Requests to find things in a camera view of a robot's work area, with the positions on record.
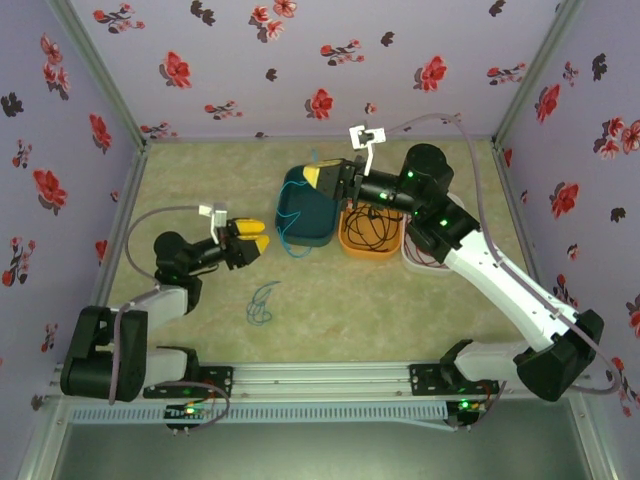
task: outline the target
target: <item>wall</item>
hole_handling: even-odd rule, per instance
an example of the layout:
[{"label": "wall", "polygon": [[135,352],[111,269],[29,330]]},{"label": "wall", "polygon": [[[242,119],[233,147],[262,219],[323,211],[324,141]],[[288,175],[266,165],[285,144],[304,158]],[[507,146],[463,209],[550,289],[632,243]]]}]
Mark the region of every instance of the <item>wall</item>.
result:
[{"label": "wall", "polygon": [[[347,135],[459,113],[493,134],[558,0],[71,0],[148,137]],[[410,134],[456,135],[429,122]]]},{"label": "wall", "polygon": [[134,147],[45,2],[4,1],[0,44],[5,479],[17,474],[40,395],[89,301]]},{"label": "wall", "polygon": [[622,478],[640,468],[639,15],[634,0],[585,2],[503,142],[543,285],[605,319],[625,379],[602,405]]}]

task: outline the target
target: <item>metal grate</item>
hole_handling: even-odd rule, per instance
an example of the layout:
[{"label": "metal grate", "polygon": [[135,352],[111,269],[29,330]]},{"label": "metal grate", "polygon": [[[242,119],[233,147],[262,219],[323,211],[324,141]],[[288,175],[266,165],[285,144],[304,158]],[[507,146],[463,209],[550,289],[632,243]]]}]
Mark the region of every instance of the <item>metal grate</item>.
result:
[{"label": "metal grate", "polygon": [[[85,405],[75,407],[70,423],[74,424],[158,424],[166,423],[167,405]],[[216,405],[221,413],[224,405]],[[194,415],[180,423],[200,423],[210,414]],[[447,418],[444,401],[424,402],[348,402],[348,403],[262,403],[232,405],[224,423],[317,423],[384,422],[393,420],[443,420]]]}]

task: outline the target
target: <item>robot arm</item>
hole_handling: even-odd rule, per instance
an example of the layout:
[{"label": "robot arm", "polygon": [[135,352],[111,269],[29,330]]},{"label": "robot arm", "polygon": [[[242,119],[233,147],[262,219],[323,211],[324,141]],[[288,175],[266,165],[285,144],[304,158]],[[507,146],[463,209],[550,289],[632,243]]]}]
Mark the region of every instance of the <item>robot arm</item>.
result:
[{"label": "robot arm", "polygon": [[[65,395],[109,398],[114,362],[118,364],[115,399],[121,401],[134,400],[150,385],[194,380],[191,377],[198,370],[195,351],[160,347],[148,352],[148,334],[196,307],[202,289],[200,275],[223,262],[229,270],[249,265],[269,243],[269,237],[261,234],[265,226],[258,220],[227,220],[226,209],[220,205],[202,206],[199,213],[211,217],[211,238],[191,244],[176,232],[161,234],[154,243],[158,283],[150,292],[119,308],[89,306],[82,310],[61,373]],[[103,348],[112,343],[114,352]]]},{"label": "robot arm", "polygon": [[[381,137],[360,126],[352,129],[354,138],[364,148]],[[595,352],[559,315],[569,318],[595,343],[600,341],[602,319],[592,310],[579,314],[554,299],[495,248],[499,261],[494,258],[479,223],[447,196],[453,170],[440,149],[413,146],[399,175],[371,169],[367,173],[370,163],[371,154],[366,162],[327,160],[305,167],[304,176],[334,200],[352,200],[354,205],[363,201],[411,216],[407,232],[416,246],[470,281],[526,340],[501,345],[462,340],[441,359],[443,379],[454,386],[464,379],[519,379],[545,400],[560,398],[593,361]]]}]

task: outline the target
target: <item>beige carpet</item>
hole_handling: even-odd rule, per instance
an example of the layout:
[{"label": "beige carpet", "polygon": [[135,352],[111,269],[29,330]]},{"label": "beige carpet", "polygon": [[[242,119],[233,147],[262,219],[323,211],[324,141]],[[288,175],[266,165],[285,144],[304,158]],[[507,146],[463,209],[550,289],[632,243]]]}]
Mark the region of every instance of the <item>beige carpet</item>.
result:
[{"label": "beige carpet", "polygon": [[[374,168],[400,171],[415,142],[394,141],[376,150]],[[473,173],[463,142],[434,142],[456,174],[451,192],[477,216]],[[289,257],[275,234],[278,191],[286,172],[320,160],[353,158],[344,143],[162,144],[152,148],[133,217],[168,205],[226,201],[230,216],[250,216],[267,224],[271,244],[252,265],[226,266],[202,277],[198,307],[150,335],[152,345],[194,347],[210,362],[329,362],[433,360],[462,338],[511,341],[519,332],[483,295],[456,274],[434,277],[407,271],[398,252],[388,261],[346,256],[334,236],[303,259]],[[477,143],[487,215],[495,242],[524,265],[489,143]],[[196,213],[167,213],[149,219],[134,233],[131,251],[154,270],[153,241],[176,230],[189,241],[208,235],[208,219]],[[255,290],[272,280],[271,322],[252,326],[246,306]],[[150,282],[120,259],[111,304],[144,292]]]}]

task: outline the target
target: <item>yellow object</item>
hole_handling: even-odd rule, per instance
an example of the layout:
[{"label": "yellow object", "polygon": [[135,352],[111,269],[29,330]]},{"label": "yellow object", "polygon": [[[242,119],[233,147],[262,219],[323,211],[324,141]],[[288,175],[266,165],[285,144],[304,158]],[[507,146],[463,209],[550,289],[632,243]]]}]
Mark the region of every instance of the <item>yellow object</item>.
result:
[{"label": "yellow object", "polygon": [[260,255],[262,255],[262,252],[264,252],[267,249],[267,245],[269,245],[269,235],[238,235],[238,239],[256,242],[256,247],[258,247]]},{"label": "yellow object", "polygon": [[240,235],[255,235],[264,232],[265,224],[254,218],[238,218],[235,220]]},{"label": "yellow object", "polygon": [[302,170],[302,175],[305,180],[309,182],[313,188],[318,186],[318,177],[320,176],[320,170],[325,167],[335,167],[336,165],[340,165],[342,160],[337,158],[334,160],[323,160],[322,162],[313,163],[311,165],[307,165]]},{"label": "yellow object", "polygon": [[[342,249],[344,252],[354,258],[362,258],[369,260],[386,260],[393,256],[402,245],[402,239],[404,238],[404,222],[400,221],[398,224],[398,229],[396,234],[391,238],[387,239],[382,245],[380,245],[381,250],[387,250],[386,252],[379,252],[369,249],[366,246],[355,245],[347,235],[347,231],[345,229],[346,220],[349,214],[353,210],[351,208],[347,208],[344,212],[340,214],[340,226],[338,232],[338,240],[340,240],[340,245],[342,245]],[[389,215],[391,218],[402,218],[402,214],[396,212],[395,210],[382,209],[382,215]],[[376,243],[379,241],[379,237],[374,231],[374,226],[372,222],[364,217],[362,219],[354,220],[357,222],[357,225],[354,227],[357,228],[358,234],[363,238],[367,243]]]}]

